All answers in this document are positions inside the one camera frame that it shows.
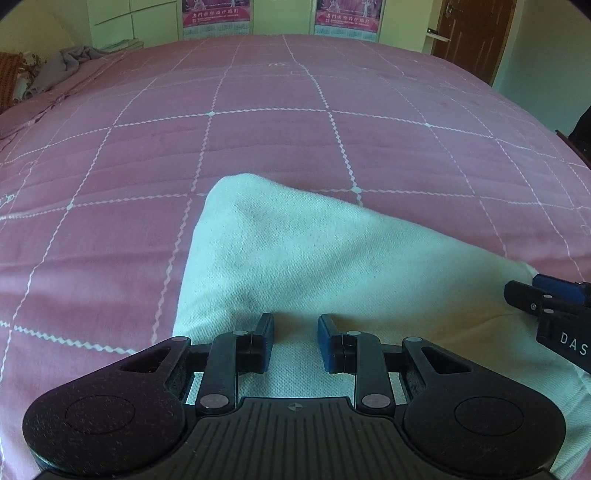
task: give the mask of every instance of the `door handle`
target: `door handle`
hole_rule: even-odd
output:
[[[452,13],[453,13],[453,11],[454,11],[454,10],[455,10],[456,12],[458,12],[458,13],[461,13],[461,14],[462,14],[462,13],[464,13],[464,10],[462,10],[462,9],[460,9],[460,8],[456,8],[456,7],[454,7],[454,5],[453,5],[453,0],[450,0],[450,1],[447,3],[447,8],[446,8],[446,10],[445,10],[445,16],[446,16],[446,18],[449,18],[449,17],[452,15]]]

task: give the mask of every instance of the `folded clothes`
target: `folded clothes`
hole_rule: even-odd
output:
[[[207,343],[273,313],[269,371],[241,377],[240,394],[259,397],[352,396],[351,375],[324,372],[316,343],[323,313],[382,343],[424,337],[555,402],[567,437],[553,472],[566,479],[591,446],[591,382],[536,342],[532,317],[506,304],[505,283],[535,274],[420,225],[243,174],[207,196],[174,335]]]
[[[28,99],[38,93],[50,90],[53,86],[74,75],[80,68],[80,63],[99,59],[104,55],[106,52],[86,46],[61,49],[47,60],[31,87],[25,92],[24,97]]]

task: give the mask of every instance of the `white grid pattern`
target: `white grid pattern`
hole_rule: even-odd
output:
[[[446,126],[442,126],[442,125],[433,125],[429,122],[427,122],[425,116],[412,104],[412,102],[410,102],[408,100],[408,98],[402,94],[402,92],[398,89],[395,88],[393,85],[391,85],[387,80],[386,82],[392,86],[399,95],[401,95],[411,106],[412,108],[414,108],[418,114],[421,116],[421,118],[423,119],[423,122],[416,122],[416,121],[412,121],[409,119],[404,119],[404,118],[396,118],[396,117],[389,117],[389,116],[379,116],[379,115],[368,115],[365,113],[357,113],[357,112],[349,112],[349,111],[338,111],[338,110],[331,110],[329,104],[327,103],[326,98],[324,97],[324,93],[316,79],[316,75],[313,75],[310,73],[309,69],[299,63],[295,56],[294,53],[292,52],[292,49],[290,48],[290,45],[287,42],[287,39],[283,36],[283,42],[287,48],[287,50],[289,51],[289,54],[291,55],[291,58],[293,59],[293,62],[296,63],[303,72],[305,72],[305,74],[313,81],[315,88],[317,89],[320,98],[324,104],[324,109],[303,109],[303,108],[280,108],[280,107],[269,107],[269,108],[252,108],[252,109],[242,109],[242,110],[232,110],[232,111],[215,111],[215,106],[216,106],[216,101],[217,101],[217,96],[219,94],[220,88],[222,86],[222,83],[224,81],[224,79],[226,78],[228,71],[233,67],[234,61],[236,59],[236,54],[238,53],[238,50],[242,44],[242,41],[238,44],[238,46],[236,47],[236,50],[234,52],[234,55],[232,57],[232,61],[230,63],[230,65],[225,69],[225,72],[223,74],[223,76],[220,78],[220,82],[217,85],[215,94],[213,96],[213,101],[212,101],[212,107],[211,110],[209,112],[205,112],[205,113],[191,113],[191,114],[187,114],[187,115],[178,115],[178,116],[167,116],[167,117],[163,117],[163,118],[155,118],[155,119],[147,119],[147,120],[143,120],[143,121],[138,121],[138,122],[130,122],[130,123],[124,123],[124,124],[119,124],[118,121],[120,120],[121,116],[124,114],[124,112],[132,105],[133,101],[139,97],[143,92],[145,92],[146,90],[148,90],[152,84],[159,78],[159,77],[155,77],[151,82],[149,82],[149,84],[146,85],[146,87],[144,87],[143,89],[141,89],[130,101],[129,103],[127,103],[127,105],[123,108],[123,110],[120,111],[120,113],[118,114],[118,116],[116,117],[115,121],[113,122],[113,124],[109,127],[103,127],[103,128],[99,128],[99,129],[94,129],[88,132],[83,132],[80,134],[76,134],[73,135],[71,137],[67,137],[64,138],[60,141],[54,142],[52,143],[52,140],[55,138],[55,136],[57,135],[57,133],[59,132],[58,129],[56,131],[56,133],[54,134],[54,136],[52,137],[52,139],[44,146],[38,149],[34,149],[31,151],[27,151],[26,153],[20,154],[18,156],[16,156],[15,158],[9,160],[10,155],[12,154],[12,152],[16,149],[16,147],[18,146],[18,144],[20,143],[20,141],[22,140],[22,138],[24,136],[26,136],[26,134],[29,132],[29,130],[31,129],[31,127],[29,126],[27,128],[27,130],[23,133],[23,135],[20,136],[19,140],[15,143],[15,145],[11,148],[10,152],[8,153],[8,155],[6,156],[6,160],[0,164],[0,168],[4,165],[7,164],[11,164],[16,162],[17,160],[19,160],[20,158],[25,157],[26,155],[30,155],[33,153],[37,153],[40,152],[40,155],[37,157],[36,160],[34,160],[33,162],[29,162],[27,163],[27,165],[29,165],[29,173],[27,174],[27,176],[25,177],[24,181],[22,182],[21,188],[18,189],[18,191],[16,192],[16,194],[14,194],[14,198],[18,197],[18,193],[20,192],[20,190],[22,189],[22,187],[25,185],[27,178],[29,177],[29,175],[31,174],[32,170],[34,169],[35,165],[37,164],[38,159],[40,158],[41,154],[55,146],[58,144],[61,144],[63,142],[66,142],[72,138],[77,138],[80,137],[82,135],[88,135],[91,133],[96,133],[96,132],[101,132],[101,131],[106,131],[105,137],[103,139],[103,141],[100,143],[100,146],[96,152],[96,155],[94,157],[94,159],[91,162],[91,165],[88,169],[88,171],[86,172],[86,175],[84,176],[84,178],[82,179],[82,182],[80,184],[80,186],[78,187],[78,189],[76,190],[76,192],[74,193],[71,201],[68,203],[67,206],[62,206],[62,207],[57,207],[54,209],[50,209],[50,210],[44,210],[41,212],[35,212],[35,213],[30,213],[30,214],[12,214],[12,206],[11,209],[9,210],[8,214],[0,216],[0,221],[3,221],[3,225],[0,228],[0,232],[2,232],[2,229],[4,228],[4,226],[6,225],[6,222],[8,220],[18,220],[18,219],[24,219],[24,218],[31,218],[31,217],[36,217],[36,216],[40,216],[40,215],[44,215],[46,213],[50,213],[50,212],[56,212],[56,211],[64,211],[64,215],[61,217],[61,220],[59,221],[51,239],[49,244],[47,245],[47,248],[45,250],[45,253],[41,259],[41,261],[33,268],[33,270],[31,271],[30,275],[29,275],[29,279],[28,279],[28,283],[27,283],[27,289],[25,291],[24,296],[22,297],[14,315],[12,316],[12,319],[10,322],[4,322],[4,321],[0,321],[0,327],[4,327],[7,328],[9,330],[9,334],[8,334],[8,340],[7,340],[7,345],[4,351],[4,357],[2,359],[2,366],[0,367],[0,384],[2,382],[3,379],[3,374],[4,374],[4,368],[5,368],[5,362],[7,359],[7,354],[9,351],[9,345],[10,345],[10,341],[11,341],[11,335],[12,332],[19,332],[19,333],[23,333],[25,335],[29,335],[29,336],[33,336],[35,338],[39,338],[39,339],[44,339],[44,340],[50,340],[54,343],[60,343],[62,345],[68,345],[68,346],[75,346],[77,348],[85,348],[85,349],[93,349],[99,352],[105,351],[108,353],[117,353],[120,355],[126,355],[126,354],[131,354],[131,353],[135,353],[135,351],[133,349],[130,348],[122,348],[122,347],[111,347],[111,346],[101,346],[98,345],[97,343],[90,343],[88,341],[80,341],[80,340],[71,340],[71,339],[65,339],[61,336],[54,336],[52,334],[49,333],[44,333],[44,332],[39,332],[36,330],[32,330],[29,329],[25,326],[20,326],[20,325],[16,325],[15,321],[17,319],[18,316],[18,312],[23,304],[23,302],[26,301],[26,298],[30,292],[30,287],[31,287],[31,280],[33,278],[33,275],[36,271],[36,269],[45,261],[47,254],[51,248],[51,245],[58,233],[58,230],[60,229],[62,223],[64,222],[66,216],[68,215],[69,211],[73,208],[79,208],[79,207],[88,207],[88,206],[94,206],[94,205],[104,205],[104,204],[109,204],[109,203],[119,203],[119,202],[133,202],[133,201],[139,201],[139,200],[154,200],[154,199],[163,199],[163,198],[174,198],[174,197],[188,197],[187,200],[187,204],[186,204],[186,208],[183,212],[183,218],[181,220],[181,225],[179,227],[178,233],[177,233],[177,237],[176,237],[176,241],[174,243],[174,248],[173,251],[171,253],[171,257],[168,259],[168,263],[167,263],[167,268],[165,270],[165,279],[163,282],[163,288],[160,292],[160,298],[158,300],[157,303],[157,309],[156,309],[156,313],[154,316],[154,324],[152,326],[152,337],[151,337],[151,343],[154,344],[157,341],[158,335],[157,335],[157,330],[160,324],[160,317],[163,314],[163,310],[162,310],[162,306],[164,303],[164,298],[165,295],[167,293],[167,289],[168,289],[168,284],[170,283],[171,280],[171,272],[173,270],[173,266],[174,266],[174,262],[176,259],[176,255],[179,252],[179,246],[180,246],[180,242],[181,242],[181,238],[183,236],[183,233],[185,231],[185,228],[187,226],[187,219],[189,217],[189,211],[191,209],[191,204],[193,201],[193,196],[205,196],[206,193],[196,193],[196,186],[197,186],[197,181],[199,179],[200,176],[200,172],[201,172],[201,168],[202,168],[202,164],[203,164],[203,158],[207,149],[207,145],[208,145],[208,139],[209,139],[209,133],[210,133],[210,128],[212,125],[212,121],[213,121],[213,117],[217,116],[217,115],[230,115],[233,113],[247,113],[247,112],[269,112],[269,111],[282,111],[282,112],[320,112],[320,113],[326,113],[327,116],[329,117],[329,121],[331,123],[331,127],[332,130],[335,134],[335,139],[337,142],[337,146],[340,150],[341,156],[343,158],[343,161],[345,163],[349,178],[351,180],[351,184],[352,187],[349,189],[319,189],[319,190],[312,190],[313,192],[319,192],[319,193],[337,193],[337,192],[352,192],[354,194],[356,194],[356,198],[357,198],[357,202],[359,205],[362,205],[362,198],[361,198],[361,194],[362,193],[383,193],[383,194],[417,194],[417,195],[427,195],[427,196],[444,196],[444,197],[466,197],[466,198],[474,198],[474,199],[478,199],[479,204],[481,205],[484,213],[486,214],[487,218],[489,219],[490,223],[491,223],[491,227],[493,228],[493,230],[495,231],[495,234],[497,236],[497,238],[499,239],[503,250],[505,252],[505,256],[506,256],[506,246],[503,243],[503,240],[501,239],[501,237],[499,236],[499,233],[497,231],[497,228],[495,227],[494,223],[492,222],[491,217],[489,216],[488,212],[486,211],[486,208],[484,207],[484,204],[482,203],[482,199],[486,199],[486,200],[494,200],[494,201],[498,201],[498,202],[505,202],[505,203],[509,203],[509,204],[513,204],[513,205],[537,205],[540,208],[542,208],[542,210],[544,211],[549,223],[552,225],[553,229],[562,237],[564,243],[565,243],[565,247],[567,249],[567,253],[568,256],[571,258],[571,260],[573,261],[574,265],[576,266],[581,279],[583,279],[583,274],[581,273],[579,266],[577,265],[577,262],[570,256],[570,250],[569,250],[569,245],[566,241],[566,239],[564,238],[564,236],[558,231],[558,229],[556,228],[556,226],[554,225],[554,223],[552,222],[551,218],[549,217],[547,211],[545,210],[545,206],[551,206],[551,207],[558,207],[558,208],[562,208],[562,209],[566,209],[566,210],[576,210],[579,213],[579,216],[581,217],[584,225],[582,225],[582,227],[586,227],[586,229],[584,229],[583,234],[584,235],[589,235],[591,233],[591,228],[589,227],[589,225],[587,224],[587,222],[585,221],[584,217],[581,215],[580,211],[582,209],[588,209],[591,210],[591,207],[587,207],[587,206],[576,206],[574,204],[574,202],[572,201],[568,191],[566,190],[566,188],[563,186],[562,182],[560,182],[560,180],[558,179],[558,177],[556,176],[556,174],[554,173],[554,171],[552,170],[550,164],[544,160],[543,157],[545,158],[552,158],[555,160],[559,160],[564,164],[569,165],[569,168],[572,170],[572,172],[577,176],[577,178],[580,180],[580,182],[582,183],[582,185],[585,187],[586,191],[591,195],[591,193],[589,192],[589,189],[587,188],[587,186],[585,185],[584,181],[580,178],[580,176],[576,173],[575,169],[573,167],[583,167],[586,168],[583,165],[580,164],[574,164],[574,163],[570,163],[567,162],[563,156],[560,154],[560,152],[558,151],[558,149],[556,148],[556,146],[550,142],[553,146],[553,148],[555,149],[556,153],[557,153],[557,157],[552,156],[552,155],[548,155],[546,153],[541,153],[536,151],[532,145],[529,146],[524,146],[524,145],[516,145],[514,143],[508,142],[506,140],[497,138],[496,136],[493,135],[493,133],[490,131],[490,129],[488,129],[488,127],[486,127],[486,125],[472,112],[470,111],[467,107],[465,107],[464,105],[462,105],[460,102],[457,102],[455,99],[453,99],[450,96],[447,96],[445,93],[439,91],[436,89],[436,91],[441,94],[441,95],[446,95],[448,98],[450,98],[451,100],[455,101],[458,105],[460,105],[462,108],[464,108],[465,110],[467,110],[480,124],[483,125],[484,128],[486,128],[486,130],[489,132],[489,135],[484,135],[484,134],[480,134],[477,132],[470,132],[467,130],[462,130],[462,129],[456,129],[456,128],[450,128],[450,127],[446,127]],[[364,45],[365,47],[367,47],[368,49],[370,49],[371,51],[373,51],[376,55],[378,55],[380,58],[382,58],[385,62],[387,62],[388,64],[390,64],[392,67],[396,68],[398,71],[400,71],[400,73],[402,75],[405,75],[404,72],[395,64],[391,63],[388,59],[386,59],[382,54],[378,53],[377,51],[375,51],[374,49],[370,48],[370,46],[361,43],[362,45]],[[183,60],[185,60],[193,51],[195,51],[196,48],[198,48],[199,46],[202,46],[203,43],[200,43],[198,46],[195,46],[195,48],[193,48],[192,50],[190,50],[169,72],[172,72]],[[472,86],[474,87],[478,87],[480,89],[479,86],[477,86],[476,84],[473,84],[472,82],[468,81],[468,79],[464,78],[465,81],[467,81],[468,83],[470,83]],[[478,95],[472,92],[464,92],[464,93],[470,93],[472,95]],[[504,104],[506,104],[507,106],[509,106],[510,108],[512,108],[512,106],[506,102],[502,102]],[[416,125],[421,125],[423,127],[426,127],[430,130],[430,132],[434,135],[435,139],[439,142],[439,144],[443,147],[443,149],[446,151],[446,153],[448,153],[450,159],[454,162],[454,164],[456,165],[456,167],[458,168],[458,170],[460,171],[461,175],[464,177],[467,185],[470,188],[470,191],[472,192],[472,194],[457,194],[457,193],[444,193],[444,192],[423,192],[423,191],[416,191],[416,190],[382,190],[382,189],[363,189],[360,188],[356,182],[355,176],[353,174],[353,169],[352,166],[350,164],[345,146],[343,145],[343,142],[340,138],[340,134],[339,131],[337,129],[337,125],[335,122],[335,118],[333,116],[334,113],[338,113],[340,115],[354,115],[354,116],[366,116],[366,117],[370,117],[370,118],[376,118],[376,119],[384,119],[384,120],[388,120],[388,121],[398,121],[398,122],[406,122],[406,123],[411,123],[411,124],[416,124]],[[161,121],[168,121],[168,120],[173,120],[173,119],[180,119],[180,118],[193,118],[193,117],[200,117],[200,116],[206,116],[207,117],[207,125],[206,125],[206,129],[205,129],[205,133],[204,133],[204,137],[203,137],[203,141],[201,144],[201,149],[199,152],[199,156],[197,159],[197,166],[196,166],[196,171],[195,171],[195,175],[193,177],[193,180],[191,182],[191,187],[190,187],[190,192],[189,193],[173,193],[173,194],[157,194],[157,195],[149,195],[149,196],[137,196],[137,197],[126,197],[126,198],[117,198],[117,199],[111,199],[111,200],[101,200],[101,201],[97,201],[97,202],[88,202],[88,203],[75,203],[76,200],[76,196],[78,195],[78,193],[80,192],[80,190],[82,189],[84,183],[86,182],[87,178],[89,177],[91,171],[93,170],[96,161],[99,157],[99,154],[102,150],[102,147],[105,145],[105,142],[107,141],[109,135],[111,134],[111,132],[113,131],[113,129],[116,128],[123,128],[123,127],[131,127],[131,126],[135,126],[135,125],[142,125],[142,124],[149,124],[149,123],[154,123],[154,122],[161,122]],[[552,173],[552,175],[556,178],[556,180],[558,181],[558,183],[560,184],[561,188],[565,191],[567,197],[569,198],[570,207],[565,207],[565,206],[559,206],[559,205],[552,205],[549,203],[543,203],[539,200],[538,196],[536,195],[535,191],[533,190],[533,188],[531,187],[531,185],[529,183],[527,183],[534,195],[534,197],[536,198],[536,202],[513,202],[510,200],[505,200],[505,199],[501,199],[501,198],[496,198],[496,197],[490,197],[490,196],[480,196],[478,195],[475,190],[472,188],[472,185],[470,184],[469,179],[467,178],[467,176],[465,175],[465,173],[462,171],[462,169],[460,168],[460,166],[457,164],[456,160],[453,157],[453,154],[445,147],[445,145],[443,144],[443,142],[439,139],[439,137],[436,134],[436,130],[437,129],[443,129],[443,130],[450,130],[450,131],[454,131],[454,132],[458,132],[461,134],[466,134],[466,135],[474,135],[477,137],[484,137],[484,138],[490,138],[492,140],[494,140],[498,146],[500,147],[500,149],[504,152],[504,154],[508,157],[508,159],[511,161],[511,163],[515,166],[515,168],[519,171],[520,175],[523,177],[523,179],[525,180],[525,182],[527,183],[527,179],[525,178],[525,176],[523,175],[523,173],[521,172],[521,170],[519,169],[519,167],[515,164],[515,162],[513,161],[513,159],[511,158],[511,156],[507,153],[507,151],[505,150],[505,148],[503,147],[503,144],[505,145],[511,145],[515,148],[519,148],[519,149],[523,149],[526,151],[530,151],[532,153],[535,153],[536,155],[539,155],[540,158],[543,160],[543,162],[546,164],[546,166],[548,167],[549,171]],[[4,451],[2,449],[2,443],[1,443],[1,439],[0,439],[0,480],[2,480],[2,473],[3,473],[3,469],[4,469],[4,464],[5,464],[5,458],[4,458]]]
[[[212,119],[215,114],[214,109],[216,107],[217,96],[219,94],[220,88],[222,87],[222,83],[226,78],[226,75],[228,75],[228,71],[232,68],[232,65],[234,65],[234,61],[236,60],[236,54],[238,53],[238,50],[240,49],[240,45],[242,45],[242,42],[243,42],[243,39],[240,41],[240,43],[236,47],[236,50],[234,51],[234,55],[232,57],[232,61],[231,61],[230,65],[228,66],[228,68],[226,68],[222,78],[220,79],[219,83],[217,84],[216,91],[213,94],[212,109],[209,113],[206,114],[208,116],[207,126],[205,127],[205,134],[203,136],[201,150],[199,152],[199,160],[197,162],[197,168],[195,170],[195,175],[193,176],[193,181],[191,182],[190,193],[193,193],[195,191],[195,189],[197,188],[197,181],[199,179],[199,174],[201,173],[201,165],[203,164],[203,157],[205,155],[205,149],[207,148],[207,142],[209,140],[209,130],[211,129]],[[183,220],[181,221],[181,226],[178,229],[177,240],[174,243],[173,253],[170,255],[170,258],[168,259],[168,266],[166,267],[166,277],[164,279],[164,284],[162,286],[162,290],[160,291],[160,298],[158,299],[156,313],[154,314],[154,324],[152,325],[152,336],[150,337],[150,342],[152,343],[152,345],[155,345],[156,340],[158,339],[157,330],[158,330],[158,327],[160,326],[160,317],[162,316],[162,305],[164,304],[164,296],[166,295],[166,292],[168,290],[168,284],[170,283],[170,274],[173,271],[174,260],[177,257],[178,248],[181,243],[181,238],[183,237],[185,227],[187,226],[187,219],[189,218],[189,211],[191,210],[192,203],[193,203],[193,199],[191,198],[191,196],[189,196],[189,199],[187,200],[187,205],[186,205],[185,210],[183,212]]]
[[[184,59],[186,59],[195,49],[197,48],[197,46],[195,46],[194,49],[190,50],[181,60],[178,61],[178,63],[168,72],[172,72]],[[99,155],[100,155],[100,151],[102,150],[103,146],[105,145],[105,142],[107,141],[107,139],[109,138],[109,135],[111,134],[111,131],[113,130],[113,128],[115,127],[115,125],[117,124],[117,122],[119,121],[119,119],[121,118],[121,116],[124,114],[124,112],[129,108],[129,106],[133,103],[133,101],[135,99],[137,99],[143,92],[145,92],[156,80],[158,80],[158,78],[160,78],[159,76],[155,77],[151,82],[149,82],[149,84],[146,85],[146,87],[144,87],[142,90],[140,90],[128,103],[127,105],[125,105],[125,107],[123,108],[123,110],[120,111],[119,115],[115,118],[115,121],[113,122],[113,124],[107,129],[107,132],[105,134],[105,137],[103,138],[102,142],[100,143],[100,146],[90,164],[90,167],[88,168],[88,171],[86,172],[84,178],[82,179],[82,181],[80,182],[80,185],[78,186],[76,192],[74,193],[74,195],[72,196],[72,199],[70,200],[70,203],[66,206],[65,208],[65,212],[64,215],[61,217],[59,223],[56,226],[55,231],[53,232],[53,235],[51,236],[51,239],[47,245],[47,248],[45,250],[45,253],[43,254],[43,257],[41,258],[41,261],[35,265],[35,267],[33,267],[33,269],[31,270],[31,273],[29,274],[29,278],[27,281],[27,288],[25,290],[25,294],[23,295],[21,301],[19,302],[14,314],[12,315],[12,319],[9,322],[8,326],[6,326],[6,322],[2,323],[2,326],[7,327],[8,328],[8,339],[7,339],[7,344],[6,344],[6,348],[4,349],[4,356],[2,357],[2,365],[0,367],[0,388],[1,388],[1,384],[2,384],[2,380],[4,378],[4,369],[5,369],[5,364],[6,364],[6,360],[8,357],[8,352],[9,352],[9,348],[10,348],[10,343],[11,343],[11,339],[12,339],[12,333],[13,331],[19,331],[28,335],[33,335],[36,336],[38,338],[43,338],[46,340],[51,340],[53,342],[59,342],[62,344],[66,344],[66,345],[70,345],[70,346],[77,346],[79,348],[81,347],[85,347],[85,348],[92,348],[98,351],[111,351],[111,352],[117,352],[117,353],[131,353],[132,350],[130,349],[122,349],[120,347],[116,347],[116,348],[111,348],[111,347],[107,347],[107,346],[100,346],[97,344],[90,344],[89,342],[84,342],[81,343],[79,340],[76,341],[72,341],[72,340],[64,340],[61,337],[55,337],[53,335],[48,335],[46,333],[39,333],[39,332],[33,332],[32,330],[27,329],[26,327],[22,327],[22,326],[18,326],[18,330],[17,330],[17,326],[15,325],[15,321],[17,319],[18,316],[18,312],[20,311],[23,303],[26,301],[30,291],[31,291],[31,282],[33,280],[33,275],[35,274],[35,271],[43,264],[43,262],[45,261],[45,259],[47,258],[47,255],[49,253],[49,250],[57,236],[57,233],[60,229],[60,227],[62,226],[63,222],[66,220],[66,217],[68,215],[68,213],[74,208],[74,201],[76,200],[76,196],[78,195],[78,193],[81,191],[82,187],[84,186],[86,180],[88,179],[91,171],[93,170],[95,164],[96,164],[96,160],[98,159]],[[80,107],[78,107],[71,115],[70,117],[67,119],[69,120],[74,113],[76,113],[78,111]],[[65,123],[67,122],[64,121],[64,123],[62,124],[62,126],[56,131],[56,133],[53,135],[53,137],[51,138],[51,140],[53,140],[56,135],[58,134],[59,130],[61,130],[61,128],[63,127],[63,125],[65,125]],[[35,165],[37,164],[39,157],[37,157],[37,160],[35,160],[35,162],[33,162],[33,164],[31,165],[31,167],[29,168],[29,173],[27,174],[27,176],[25,177],[24,181],[22,182],[21,187],[19,188],[18,192],[16,193],[15,197],[18,197],[18,193],[20,192],[20,190],[22,189],[22,187],[24,186],[25,182],[27,181],[27,178],[29,177],[29,175],[31,174],[33,168],[35,167]],[[5,465],[5,458],[4,458],[4,449],[2,448],[2,439],[0,439],[0,480],[3,480],[4,477],[4,465]]]

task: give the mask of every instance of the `black plastic part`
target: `black plastic part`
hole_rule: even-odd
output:
[[[171,452],[183,434],[188,338],[169,339],[47,392],[22,432],[37,462],[70,475],[117,475]]]
[[[355,408],[347,398],[238,402],[237,375],[266,370],[273,331],[266,315],[207,345],[169,339],[43,395],[23,424],[48,469],[39,479],[552,478],[560,410],[417,337],[382,345],[323,316],[323,359],[355,375]],[[395,407],[388,371],[400,372],[408,405]]]
[[[172,455],[125,480],[459,480],[410,448],[391,419],[348,398],[245,398],[204,417]],[[552,480],[548,472],[522,477]],[[38,480],[63,480],[46,472]]]
[[[547,286],[558,284],[562,290],[542,290],[510,281],[505,286],[505,300],[509,305],[538,318],[535,339],[539,343],[586,372],[591,372],[591,355],[587,354],[591,350],[591,309],[583,303],[571,303],[558,298],[557,290],[560,290],[564,297],[564,288],[570,287],[554,282],[556,279],[553,277],[544,277],[544,281],[548,278],[550,280]],[[576,288],[584,287],[581,284],[565,283],[577,285]]]
[[[413,446],[439,467],[469,477],[519,478],[554,462],[566,424],[540,393],[418,337],[402,347],[382,345],[368,333],[338,331],[328,315],[319,319],[319,332],[325,369],[343,365],[355,374],[355,410],[398,419]],[[347,357],[356,360],[353,372],[340,360]],[[388,372],[401,374],[408,401],[402,416]],[[363,398],[371,394],[391,403],[370,408]]]
[[[403,428],[427,458],[493,478],[520,478],[554,463],[566,424],[547,397],[425,340],[405,340],[402,349],[410,396]]]

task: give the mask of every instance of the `wall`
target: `wall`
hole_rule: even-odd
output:
[[[88,9],[84,0],[44,0],[44,3],[75,44],[91,44]]]
[[[433,6],[431,7],[431,15],[429,15],[429,22],[427,24],[428,28],[437,30],[437,27],[439,27],[439,16],[441,13],[442,6],[443,0],[433,0]],[[425,43],[423,45],[422,52],[430,55],[435,42],[436,40],[434,38],[425,37]]]
[[[23,0],[0,21],[0,51],[30,51],[47,58],[73,45],[41,0]]]
[[[517,35],[519,34],[519,27],[521,26],[521,19],[523,18],[524,7],[525,0],[517,0],[517,3],[515,4],[515,11],[513,12],[511,28],[509,29],[509,35],[507,35],[507,42],[505,43],[505,50],[503,51],[499,68],[496,71],[495,80],[492,83],[492,87],[497,91],[505,80],[507,68],[511,62],[511,57],[513,56],[515,42],[517,41]]]
[[[379,42],[422,51],[434,0],[386,0]]]
[[[256,35],[308,34],[316,0],[251,0]]]
[[[568,0],[525,0],[498,90],[550,130],[572,132],[591,104],[591,21]]]

